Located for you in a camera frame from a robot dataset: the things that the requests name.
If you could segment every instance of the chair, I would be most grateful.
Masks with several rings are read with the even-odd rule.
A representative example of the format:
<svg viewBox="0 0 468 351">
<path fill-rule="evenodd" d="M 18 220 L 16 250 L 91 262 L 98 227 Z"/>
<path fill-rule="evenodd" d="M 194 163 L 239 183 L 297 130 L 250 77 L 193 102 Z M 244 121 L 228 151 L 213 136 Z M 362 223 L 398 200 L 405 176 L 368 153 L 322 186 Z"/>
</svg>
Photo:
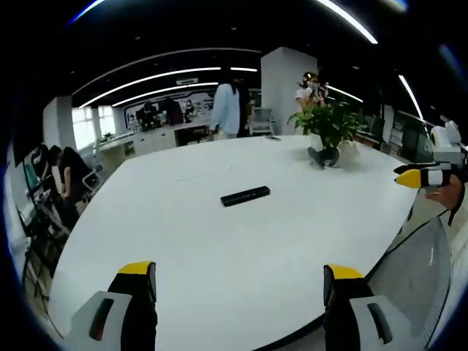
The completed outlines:
<svg viewBox="0 0 468 351">
<path fill-rule="evenodd" d="M 249 122 L 250 135 L 274 135 L 271 125 L 271 109 L 257 107 Z"/>
<path fill-rule="evenodd" d="M 83 158 L 83 161 L 92 169 L 92 171 L 82 179 L 83 185 L 89 190 L 89 193 L 85 195 L 87 200 L 90 200 L 104 184 L 104 179 L 102 178 L 104 167 L 102 166 L 99 155 L 99 140 L 97 140 L 96 146 L 91 148 L 91 156 L 86 155 L 87 157 Z"/>
</svg>

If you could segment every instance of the white pillar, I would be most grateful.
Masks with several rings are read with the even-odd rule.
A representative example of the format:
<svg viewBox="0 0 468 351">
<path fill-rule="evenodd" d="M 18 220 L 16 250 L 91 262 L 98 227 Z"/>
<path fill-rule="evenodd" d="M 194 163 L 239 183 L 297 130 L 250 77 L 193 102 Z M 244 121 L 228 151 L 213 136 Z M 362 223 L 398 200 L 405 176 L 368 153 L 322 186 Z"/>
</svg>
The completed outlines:
<svg viewBox="0 0 468 351">
<path fill-rule="evenodd" d="M 99 123 L 99 110 L 97 108 L 91 109 L 91 117 L 93 118 L 96 140 L 101 140 L 101 124 Z"/>
<path fill-rule="evenodd" d="M 42 119 L 44 144 L 47 147 L 69 146 L 76 150 L 72 120 L 72 98 L 56 97 L 45 107 Z"/>
<path fill-rule="evenodd" d="M 112 111 L 114 115 L 114 123 L 116 124 L 116 134 L 127 132 L 127 128 L 125 127 L 124 109 L 115 107 L 112 109 Z"/>
<path fill-rule="evenodd" d="M 278 135 L 293 135 L 289 117 L 298 111 L 295 93 L 305 72 L 318 74 L 317 59 L 296 50 L 281 47 L 261 59 L 262 107 L 271 109 Z"/>
<path fill-rule="evenodd" d="M 393 107 L 389 105 L 383 106 L 383 131 L 382 131 L 382 139 L 389 144 L 390 143 L 390 136 L 392 135 L 392 128 L 393 128 L 393 118 L 395 116 L 395 111 Z"/>
</svg>

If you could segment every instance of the green leaves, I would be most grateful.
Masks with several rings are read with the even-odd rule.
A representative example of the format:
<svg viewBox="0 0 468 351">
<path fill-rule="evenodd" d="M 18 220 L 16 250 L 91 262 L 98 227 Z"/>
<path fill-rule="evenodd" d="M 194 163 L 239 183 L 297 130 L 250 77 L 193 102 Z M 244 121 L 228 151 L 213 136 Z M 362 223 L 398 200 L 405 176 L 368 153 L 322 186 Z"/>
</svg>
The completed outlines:
<svg viewBox="0 0 468 351">
<path fill-rule="evenodd" d="M 295 128 L 301 127 L 304 135 L 320 135 L 324 147 L 337 147 L 343 140 L 352 140 L 358 129 L 357 113 L 348 111 L 347 105 L 306 107 L 293 114 Z"/>
</svg>

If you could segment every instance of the black-haired person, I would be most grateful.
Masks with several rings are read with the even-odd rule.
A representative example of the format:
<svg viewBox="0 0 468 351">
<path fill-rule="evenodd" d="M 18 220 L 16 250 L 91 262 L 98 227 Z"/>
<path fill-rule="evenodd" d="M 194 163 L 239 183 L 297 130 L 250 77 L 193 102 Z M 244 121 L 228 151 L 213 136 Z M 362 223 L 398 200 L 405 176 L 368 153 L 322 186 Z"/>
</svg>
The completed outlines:
<svg viewBox="0 0 468 351">
<path fill-rule="evenodd" d="M 52 146 L 49 150 L 50 165 L 57 166 L 60 174 L 61 193 L 64 198 L 65 218 L 64 225 L 72 229 L 78 220 L 76 203 L 83 199 L 87 188 L 83 184 L 83 178 L 91 170 L 83 161 L 81 156 L 72 148 L 66 147 L 61 150 L 58 146 Z"/>
<path fill-rule="evenodd" d="M 42 188 L 56 192 L 57 188 L 52 176 L 52 168 L 49 163 L 49 149 L 46 145 L 37 146 L 31 154 L 31 163 L 36 176 L 42 183 Z"/>
<path fill-rule="evenodd" d="M 185 105 L 185 113 L 184 113 L 184 119 L 185 123 L 190 123 L 189 116 L 193 115 L 195 112 L 195 108 L 193 107 L 192 101 L 187 100 L 186 105 Z"/>
</svg>

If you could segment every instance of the white cabinet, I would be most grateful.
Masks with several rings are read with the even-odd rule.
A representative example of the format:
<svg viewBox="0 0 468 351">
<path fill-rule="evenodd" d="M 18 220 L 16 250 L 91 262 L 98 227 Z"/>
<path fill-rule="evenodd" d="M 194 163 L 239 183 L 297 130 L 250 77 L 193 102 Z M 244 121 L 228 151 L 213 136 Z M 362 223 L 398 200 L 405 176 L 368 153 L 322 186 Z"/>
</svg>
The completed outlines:
<svg viewBox="0 0 468 351">
<path fill-rule="evenodd" d="M 176 147 L 174 131 L 161 131 L 153 136 L 153 151 L 168 150 Z"/>
<path fill-rule="evenodd" d="M 135 135 L 135 155 L 142 156 L 153 152 L 152 135 Z"/>
</svg>

